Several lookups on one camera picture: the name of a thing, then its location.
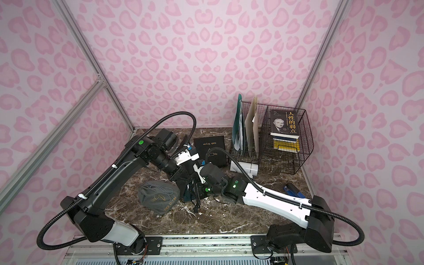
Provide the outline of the grey hair dryer pouch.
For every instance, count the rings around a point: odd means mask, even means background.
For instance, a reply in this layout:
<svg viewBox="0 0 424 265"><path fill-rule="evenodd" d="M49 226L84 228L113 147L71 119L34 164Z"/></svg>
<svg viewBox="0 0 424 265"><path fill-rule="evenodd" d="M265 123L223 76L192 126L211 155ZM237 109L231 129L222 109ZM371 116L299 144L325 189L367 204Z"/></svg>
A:
<svg viewBox="0 0 424 265"><path fill-rule="evenodd" d="M139 202L157 215L167 214L180 199L179 188L165 181L148 181L138 188Z"/></svg>

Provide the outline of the plain black pouch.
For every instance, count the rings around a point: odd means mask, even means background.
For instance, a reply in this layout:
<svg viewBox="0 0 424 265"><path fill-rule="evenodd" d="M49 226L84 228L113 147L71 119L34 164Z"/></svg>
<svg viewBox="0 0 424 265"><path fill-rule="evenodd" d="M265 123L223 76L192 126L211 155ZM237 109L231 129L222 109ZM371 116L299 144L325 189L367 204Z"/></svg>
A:
<svg viewBox="0 0 424 265"><path fill-rule="evenodd" d="M187 143L189 143L188 135L185 135L184 138L182 139L181 143L178 146L177 152L179 153L179 152L184 151L187 148L186 147Z"/></svg>

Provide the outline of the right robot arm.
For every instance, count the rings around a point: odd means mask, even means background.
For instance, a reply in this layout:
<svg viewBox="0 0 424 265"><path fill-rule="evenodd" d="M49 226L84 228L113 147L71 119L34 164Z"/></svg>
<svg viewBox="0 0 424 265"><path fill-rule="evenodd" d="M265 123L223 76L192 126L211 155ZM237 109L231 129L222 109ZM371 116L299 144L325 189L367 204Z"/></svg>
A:
<svg viewBox="0 0 424 265"><path fill-rule="evenodd" d="M278 252L290 245L307 244L317 251L330 253L334 245L352 247L364 241L361 227L351 219L332 212L323 198L299 198L263 187L227 151L221 148L216 148L216 151L230 158L242 175L230 178L216 165L194 155L193 169L200 180L194 189L196 197L220 196L226 203L255 206L289 220L289 224L269 227L266 244L270 250ZM358 237L352 241L335 240L336 220L354 228Z"/></svg>

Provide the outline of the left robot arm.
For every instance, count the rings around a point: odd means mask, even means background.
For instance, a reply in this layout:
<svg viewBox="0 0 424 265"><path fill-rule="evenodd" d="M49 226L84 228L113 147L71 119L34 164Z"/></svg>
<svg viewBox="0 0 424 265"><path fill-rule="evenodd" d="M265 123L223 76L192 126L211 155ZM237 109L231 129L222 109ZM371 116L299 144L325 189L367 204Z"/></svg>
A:
<svg viewBox="0 0 424 265"><path fill-rule="evenodd" d="M169 181L174 182L180 189L180 194L184 195L191 182L191 175L183 165L177 164L176 155L170 156L167 153L174 144L172 134L161 130L157 137L148 138L152 130L178 115L190 117L193 121L192 127L196 127L197 121L192 113L179 111L161 118L144 134L134 136L113 164L95 182L78 196L62 200L63 210L41 229L36 238L37 246L42 250L52 251L88 240L112 242L130 248L133 254L143 253L147 244L144 233L133 225L110 218L104 211L129 178L149 163L167 174ZM65 215L83 236L59 245L47 244L44 241L47 231Z"/></svg>

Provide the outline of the white hair dryer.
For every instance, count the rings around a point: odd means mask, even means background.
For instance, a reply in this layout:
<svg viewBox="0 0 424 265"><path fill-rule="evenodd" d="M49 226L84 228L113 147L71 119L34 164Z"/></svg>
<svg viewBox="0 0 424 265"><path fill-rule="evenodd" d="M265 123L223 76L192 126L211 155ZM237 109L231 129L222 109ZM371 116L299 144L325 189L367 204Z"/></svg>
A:
<svg viewBox="0 0 424 265"><path fill-rule="evenodd" d="M251 177L254 178L258 175L258 164L255 163L247 163L247 162L239 162L239 165L243 168L243 170ZM230 171L242 173L242 171L238 168L234 161L231 161Z"/></svg>

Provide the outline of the black pouch gold print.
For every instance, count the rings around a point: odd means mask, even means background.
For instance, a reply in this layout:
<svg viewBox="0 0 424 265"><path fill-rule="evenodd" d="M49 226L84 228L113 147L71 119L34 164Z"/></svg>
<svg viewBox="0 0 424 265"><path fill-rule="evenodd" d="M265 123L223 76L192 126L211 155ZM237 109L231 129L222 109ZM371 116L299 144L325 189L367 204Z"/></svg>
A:
<svg viewBox="0 0 424 265"><path fill-rule="evenodd" d="M225 150L224 137L221 136L210 136L205 138L195 138L194 146L198 151L201 160L206 159L206 153L212 148L221 148ZM212 151L209 154L208 162L218 166L219 168L227 165L226 155L221 151Z"/></svg>

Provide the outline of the yellow striped book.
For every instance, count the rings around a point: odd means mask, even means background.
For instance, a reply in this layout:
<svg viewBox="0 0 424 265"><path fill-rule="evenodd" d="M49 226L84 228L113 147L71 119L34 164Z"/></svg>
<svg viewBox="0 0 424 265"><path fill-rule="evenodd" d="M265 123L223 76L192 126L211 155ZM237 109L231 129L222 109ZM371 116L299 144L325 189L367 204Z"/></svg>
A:
<svg viewBox="0 0 424 265"><path fill-rule="evenodd" d="M300 152L300 143L298 139L295 139L295 140L273 139L273 148L279 151L298 153Z"/></svg>

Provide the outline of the book with portrait cover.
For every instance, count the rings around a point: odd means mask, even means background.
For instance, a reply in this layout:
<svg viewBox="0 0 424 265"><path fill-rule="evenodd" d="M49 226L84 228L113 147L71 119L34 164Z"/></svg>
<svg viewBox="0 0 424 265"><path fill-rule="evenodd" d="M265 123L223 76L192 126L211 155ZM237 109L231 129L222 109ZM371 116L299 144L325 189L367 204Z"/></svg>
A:
<svg viewBox="0 0 424 265"><path fill-rule="evenodd" d="M270 113L271 135L283 138L298 139L300 129L295 111L273 109Z"/></svg>

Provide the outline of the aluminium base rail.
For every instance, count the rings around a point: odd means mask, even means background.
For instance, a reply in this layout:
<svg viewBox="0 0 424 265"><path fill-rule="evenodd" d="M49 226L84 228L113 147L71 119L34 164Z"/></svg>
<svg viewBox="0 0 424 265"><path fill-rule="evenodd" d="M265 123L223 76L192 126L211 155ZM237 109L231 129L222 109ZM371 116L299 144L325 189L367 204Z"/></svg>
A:
<svg viewBox="0 0 424 265"><path fill-rule="evenodd" d="M128 249L105 242L81 242L71 246L64 265L349 265L345 247L323 253L299 244L292 251L271 251L265 234L149 235L148 249L132 255Z"/></svg>

